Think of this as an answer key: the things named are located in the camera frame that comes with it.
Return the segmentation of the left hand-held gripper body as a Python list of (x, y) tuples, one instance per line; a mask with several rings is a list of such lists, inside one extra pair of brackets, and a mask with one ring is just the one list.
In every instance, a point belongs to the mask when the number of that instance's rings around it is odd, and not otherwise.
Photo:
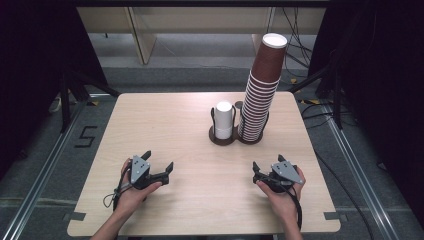
[(151, 164), (141, 158), (141, 156), (134, 155), (131, 161), (131, 171), (129, 181), (132, 187), (143, 190), (150, 186), (152, 183), (160, 182), (162, 185), (167, 185), (170, 181), (168, 173), (161, 172), (157, 174), (150, 173)]

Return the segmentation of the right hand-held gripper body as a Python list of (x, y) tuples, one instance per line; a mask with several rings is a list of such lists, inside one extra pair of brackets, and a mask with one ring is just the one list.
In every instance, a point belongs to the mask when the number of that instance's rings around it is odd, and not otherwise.
[(289, 161), (278, 162), (271, 165), (271, 171), (268, 174), (261, 172), (253, 176), (253, 182), (262, 181), (275, 193), (285, 192), (293, 187), (295, 183), (304, 184), (300, 177), (297, 166)]

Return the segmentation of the dark brown double cup holder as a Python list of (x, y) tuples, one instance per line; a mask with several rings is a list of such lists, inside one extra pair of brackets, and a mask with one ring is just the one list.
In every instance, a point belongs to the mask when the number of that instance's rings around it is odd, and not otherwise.
[(226, 146), (235, 140), (244, 144), (256, 144), (262, 140), (269, 119), (268, 111), (256, 116), (251, 109), (243, 106), (243, 101), (232, 104), (232, 134), (228, 139), (221, 140), (215, 137), (214, 108), (210, 110), (212, 126), (209, 128), (209, 139), (214, 144)]

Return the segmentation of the stack of brown cups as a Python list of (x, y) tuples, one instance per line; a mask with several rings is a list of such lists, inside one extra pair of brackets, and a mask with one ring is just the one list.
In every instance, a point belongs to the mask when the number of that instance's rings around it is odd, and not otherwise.
[(281, 79), (287, 43), (287, 39), (277, 33), (267, 33), (262, 37), (241, 108), (238, 135), (244, 142), (253, 143), (262, 138)]

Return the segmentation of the person's left hand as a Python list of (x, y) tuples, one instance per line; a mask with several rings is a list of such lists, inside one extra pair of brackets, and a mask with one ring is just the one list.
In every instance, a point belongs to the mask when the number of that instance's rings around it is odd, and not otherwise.
[(161, 182), (150, 184), (143, 190), (137, 190), (129, 185), (128, 168), (130, 166), (130, 159), (124, 161), (121, 169), (121, 180), (119, 181), (119, 200), (113, 213), (120, 218), (128, 219), (147, 198), (147, 196), (159, 187), (162, 186)]

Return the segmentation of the person's right hand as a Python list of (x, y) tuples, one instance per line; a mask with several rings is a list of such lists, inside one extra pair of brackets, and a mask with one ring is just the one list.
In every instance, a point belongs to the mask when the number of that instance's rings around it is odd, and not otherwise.
[(295, 183), (288, 193), (275, 193), (268, 185), (262, 181), (257, 181), (256, 185), (265, 193), (270, 201), (271, 208), (283, 225), (294, 225), (298, 228), (297, 208), (291, 195), (297, 199), (301, 198), (302, 184)]

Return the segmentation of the black tape strip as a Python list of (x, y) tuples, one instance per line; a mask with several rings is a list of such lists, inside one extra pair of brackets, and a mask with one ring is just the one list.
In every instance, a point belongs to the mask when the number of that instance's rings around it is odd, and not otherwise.
[(348, 218), (345, 214), (338, 212), (324, 212), (324, 217), (326, 220), (339, 220), (340, 222), (348, 221)]
[(63, 216), (63, 220), (64, 221), (71, 221), (71, 220), (83, 221), (85, 216), (86, 216), (85, 213), (80, 213), (80, 212), (66, 213)]

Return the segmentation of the black metal stand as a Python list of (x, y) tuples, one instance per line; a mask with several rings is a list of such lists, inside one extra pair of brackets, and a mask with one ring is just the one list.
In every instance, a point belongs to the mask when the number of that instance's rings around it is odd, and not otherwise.
[(341, 121), (342, 85), (341, 85), (340, 75), (338, 73), (337, 67), (331, 67), (330, 65), (327, 65), (323, 69), (308, 76), (301, 83), (295, 84), (293, 87), (289, 88), (288, 91), (291, 93), (295, 93), (317, 80), (319, 80), (320, 83), (318, 84), (318, 87), (315, 90), (315, 95), (319, 99), (325, 99), (325, 98), (328, 98), (329, 96), (332, 96), (333, 120), (335, 121), (337, 127), (339, 129), (342, 129), (342, 121)]
[(113, 97), (118, 97), (120, 92), (111, 88), (107, 82), (101, 82), (86, 74), (75, 70), (66, 70), (59, 81), (60, 103), (62, 113), (62, 129), (64, 132), (71, 124), (69, 93), (72, 93), (79, 102), (87, 101), (89, 93), (85, 86), (91, 85)]

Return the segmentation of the beige wooden shelf unit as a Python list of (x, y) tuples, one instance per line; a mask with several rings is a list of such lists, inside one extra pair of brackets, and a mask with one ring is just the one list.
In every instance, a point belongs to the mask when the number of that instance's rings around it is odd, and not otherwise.
[(255, 46), (268, 32), (316, 35), (323, 8), (301, 7), (79, 7), (89, 33), (130, 34), (139, 62), (150, 60), (159, 33), (250, 34)]

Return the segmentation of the black curtain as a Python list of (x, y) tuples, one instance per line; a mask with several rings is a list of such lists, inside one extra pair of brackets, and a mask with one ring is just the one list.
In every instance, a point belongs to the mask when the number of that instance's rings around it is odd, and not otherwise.
[(0, 179), (60, 91), (107, 84), (76, 7), (59, 0), (0, 0)]
[(333, 60), (355, 26), (340, 61), (342, 88), (424, 229), (424, 0), (329, 1), (309, 72)]

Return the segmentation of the aluminium floor rail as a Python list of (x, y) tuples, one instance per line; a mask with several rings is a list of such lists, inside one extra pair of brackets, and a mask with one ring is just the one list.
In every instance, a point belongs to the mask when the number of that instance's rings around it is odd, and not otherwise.
[(328, 114), (327, 119), (329, 120), (329, 127), (383, 238), (385, 240), (399, 240), (397, 231), (395, 230), (394, 225), (381, 201), (377, 197), (370, 180), (361, 167), (350, 142), (348, 141), (344, 131), (340, 128), (340, 125), (336, 123), (334, 110), (332, 110), (330, 106), (323, 106), (322, 111), (325, 114)]
[(49, 155), (43, 162), (41, 169), (37, 172), (37, 177), (31, 182), (29, 191), (22, 200), (17, 201), (17, 211), (11, 219), (4, 233), (0, 235), (0, 240), (18, 240), (24, 230), (42, 191), (51, 177), (54, 168), (75, 128), (78, 118), (85, 108), (87, 102), (77, 102), (71, 115), (68, 125), (61, 130), (55, 139), (54, 145)]

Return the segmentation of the black frame bar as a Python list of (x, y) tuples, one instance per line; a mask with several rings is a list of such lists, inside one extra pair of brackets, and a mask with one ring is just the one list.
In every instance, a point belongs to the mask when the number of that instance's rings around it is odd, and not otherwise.
[(334, 0), (62, 0), (77, 7), (329, 7)]

